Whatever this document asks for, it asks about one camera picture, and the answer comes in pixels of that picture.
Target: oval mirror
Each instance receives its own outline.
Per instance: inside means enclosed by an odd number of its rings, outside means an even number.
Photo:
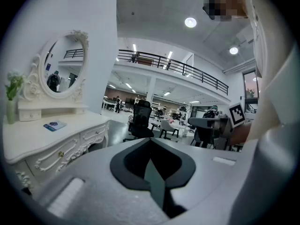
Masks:
[[[82,71],[83,61],[81,41],[72,34],[60,37],[46,55],[44,80],[47,87],[55,93],[71,88]]]

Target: ornate mirror frame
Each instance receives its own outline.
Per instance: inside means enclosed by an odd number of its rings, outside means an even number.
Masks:
[[[77,80],[63,92],[53,92],[45,81],[45,60],[54,43],[65,36],[73,36],[82,44],[83,63]],[[36,54],[31,64],[31,72],[24,80],[19,96],[18,110],[20,121],[31,121],[41,118],[43,109],[72,108],[73,113],[85,113],[87,106],[82,104],[83,85],[89,65],[88,34],[80,30],[67,31],[50,39],[40,54]]]

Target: white cabinet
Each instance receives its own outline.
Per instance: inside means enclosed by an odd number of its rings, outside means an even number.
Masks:
[[[51,132],[44,124],[60,120],[67,125]],[[47,180],[80,157],[94,143],[107,146],[109,118],[87,112],[60,115],[37,121],[4,121],[3,141],[6,161],[11,164],[23,186],[34,192]]]

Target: white column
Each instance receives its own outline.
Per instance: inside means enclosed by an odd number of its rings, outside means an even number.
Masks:
[[[154,94],[154,87],[155,87],[156,77],[151,77],[150,83],[148,85],[147,97],[146,101],[150,102],[152,105],[152,99]]]

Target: flower vase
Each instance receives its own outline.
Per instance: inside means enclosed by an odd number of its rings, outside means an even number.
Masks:
[[[15,122],[15,103],[14,101],[8,100],[6,103],[6,117],[9,124]]]

